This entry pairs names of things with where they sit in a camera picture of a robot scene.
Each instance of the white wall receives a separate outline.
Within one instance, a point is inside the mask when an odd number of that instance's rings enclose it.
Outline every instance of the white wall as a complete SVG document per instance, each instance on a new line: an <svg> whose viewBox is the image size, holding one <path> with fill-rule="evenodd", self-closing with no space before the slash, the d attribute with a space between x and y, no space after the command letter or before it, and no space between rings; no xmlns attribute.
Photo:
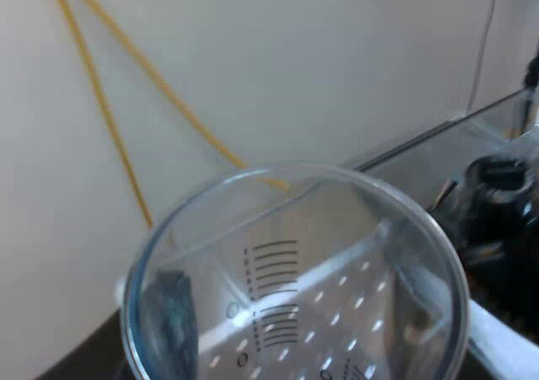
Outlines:
<svg viewBox="0 0 539 380"><path fill-rule="evenodd" d="M232 167L71 0L152 212ZM341 163L463 110L488 0L99 0L251 163ZM476 106L520 86L538 0L499 0ZM54 0L0 0L0 367L37 375L115 309L146 231Z"/></svg>

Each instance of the yellow cord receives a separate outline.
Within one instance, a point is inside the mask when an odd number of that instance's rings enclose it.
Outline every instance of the yellow cord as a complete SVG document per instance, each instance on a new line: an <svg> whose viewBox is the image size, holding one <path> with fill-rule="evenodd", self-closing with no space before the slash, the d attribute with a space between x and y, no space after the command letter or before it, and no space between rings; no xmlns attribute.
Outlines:
<svg viewBox="0 0 539 380"><path fill-rule="evenodd" d="M69 6L67 0L58 0L58 2L60 4L62 12L66 16L67 22L69 23L70 29L75 38L77 48L79 50L81 58L83 59L84 66L86 67L88 76L92 83L95 97L98 101L99 108L101 109L101 114L107 123L110 135L112 136L114 144L118 150L118 153L120 154L121 162L123 163L125 171L127 172L129 181L131 182L131 187L135 191L136 199L139 203L139 207L141 208L142 215L144 216L148 227L151 227L153 225L152 214L150 213L149 207L144 200L144 196L137 182L134 169L131 165L131 161L129 160L127 151L125 149L125 144L123 143L120 131L115 124L114 117L112 116L112 112L109 108L109 103L104 94L101 82L99 81L99 75L93 62L92 55L90 54L90 51L88 49L88 45L86 44L83 33L77 24L75 15L73 14L73 11L71 10L71 7ZM105 26L122 44L124 49L138 63L138 65L152 80L155 86L165 95L165 97L174 105L174 107L191 124L191 126L196 131L198 131L199 134L210 143L210 145L212 145L221 155L223 155L236 167L240 169L247 167L247 164L242 161L240 157L230 151L217 137L215 137L210 132L210 130L208 130L202 124L199 118L193 112L191 112L187 104L185 104L184 101L182 101L180 98L178 98L178 96L176 96L174 91L170 88L170 86L164 80L161 74L159 74L156 68L148 61L148 59L140 52L140 50L136 48L136 46L131 42L131 39L125 34L125 32L120 28L120 26L118 26L118 24L104 11L104 9L99 5L99 3L96 0L84 0L84 2L86 2L86 4L93 10L93 12L99 16ZM287 191L290 187L287 182L277 179L263 178L261 180L270 185L274 185L284 191Z"/></svg>
<svg viewBox="0 0 539 380"><path fill-rule="evenodd" d="M157 88L163 92L165 97L174 105L174 107L184 116L184 118L197 130L201 136L203 136L212 147L214 147L219 153L221 153L231 163L238 168L243 169L247 167L247 164L242 159L230 151L217 137L215 137L210 130L208 130L199 118L191 112L187 104L182 101L170 85L159 74L155 67L148 61L148 59L138 50L131 42L131 39L125 34L125 32L118 26L118 24L105 12L103 7L99 5L96 0L84 0L86 4L96 13L105 25L109 28L110 32L116 36L116 39L121 43L124 49L133 57L139 66L144 70L146 75L152 80Z"/></svg>
<svg viewBox="0 0 539 380"><path fill-rule="evenodd" d="M141 208L142 215L144 216L148 227L151 227L153 225L152 214L150 213L147 203L144 200L141 188L138 184L138 181L136 180L135 171L131 166L129 156L127 155L125 144L121 138L120 131L116 126L112 113L110 112L109 102L104 95L103 87L101 86L101 82L99 81L99 76L95 68L95 64L93 63L92 55L90 54L86 41L83 38L83 33L78 27L75 16L73 15L73 12L67 0L58 0L58 3L60 4L62 12L66 16L67 22L69 23L70 29L73 33L73 37L75 38L75 42L77 43L77 48L80 52L81 58L84 61L84 66L88 71L88 76L92 83L95 98L99 103L101 114L107 123L110 135L112 136L114 144L118 150L118 153L120 154L121 162L123 163L125 171L127 172L127 176L129 178L129 181L131 182L131 187L135 192L136 200L138 201L138 204Z"/></svg>

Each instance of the glass rim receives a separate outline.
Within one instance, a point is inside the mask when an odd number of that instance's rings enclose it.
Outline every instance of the glass rim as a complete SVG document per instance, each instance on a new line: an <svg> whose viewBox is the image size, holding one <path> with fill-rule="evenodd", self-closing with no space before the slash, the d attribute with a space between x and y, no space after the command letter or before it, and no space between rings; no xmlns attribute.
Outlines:
<svg viewBox="0 0 539 380"><path fill-rule="evenodd" d="M344 169L329 166L321 163L267 163L255 165L240 171L221 174L205 183L196 186L193 190L179 198L170 208L169 212L162 218L159 224L151 230L142 242L142 247L129 270L125 282L123 303L120 309L121 336L127 361L131 370L142 380L156 380L157 375L153 372L151 364L146 361L143 350L141 331L138 324L138 303L142 287L142 280L146 272L148 260L152 252L161 239L167 228L172 224L176 216L182 210L200 199L210 194L214 190L224 188L232 182L240 179L267 174L275 171L286 171L293 169L310 169L313 175L316 172L326 174L335 178L347 179L350 183L359 186L375 195L380 195L388 204L399 210L407 219L422 227L432 237L434 243L438 245L435 251L440 254L444 262L447 278L450 283L452 299L452 326L451 335L447 341L444 355L440 359L440 364L433 378L450 380L454 378L460 368L467 349L468 332L468 299L469 291L467 280L458 259L458 255L443 230L421 206L410 197L393 186L367 174L357 172L353 169Z"/></svg>

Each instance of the glass measuring jug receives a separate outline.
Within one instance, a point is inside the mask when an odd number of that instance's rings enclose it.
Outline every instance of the glass measuring jug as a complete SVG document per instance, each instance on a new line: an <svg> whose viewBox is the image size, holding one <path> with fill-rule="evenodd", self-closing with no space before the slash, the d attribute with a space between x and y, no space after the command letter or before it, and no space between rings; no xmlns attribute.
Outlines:
<svg viewBox="0 0 539 380"><path fill-rule="evenodd" d="M203 185L155 228L123 340L140 379L451 379L467 294L449 240L391 186L259 167Z"/></svg>

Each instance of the black cable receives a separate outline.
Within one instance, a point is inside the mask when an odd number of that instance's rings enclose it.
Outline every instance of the black cable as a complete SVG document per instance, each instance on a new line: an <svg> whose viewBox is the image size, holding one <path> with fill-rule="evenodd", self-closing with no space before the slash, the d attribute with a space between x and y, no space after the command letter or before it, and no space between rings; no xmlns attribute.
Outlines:
<svg viewBox="0 0 539 380"><path fill-rule="evenodd" d="M479 46L478 59L476 61L475 73L473 75L472 92L470 93L470 99L466 107L466 115L472 113L473 104L478 94L479 80L481 79L481 71L483 70L483 60L485 57L485 46L487 45L488 33L490 32L490 25L494 17L494 10L496 9L496 0L490 0L490 7L488 8L487 22L483 29L483 35L481 36L481 44Z"/></svg>

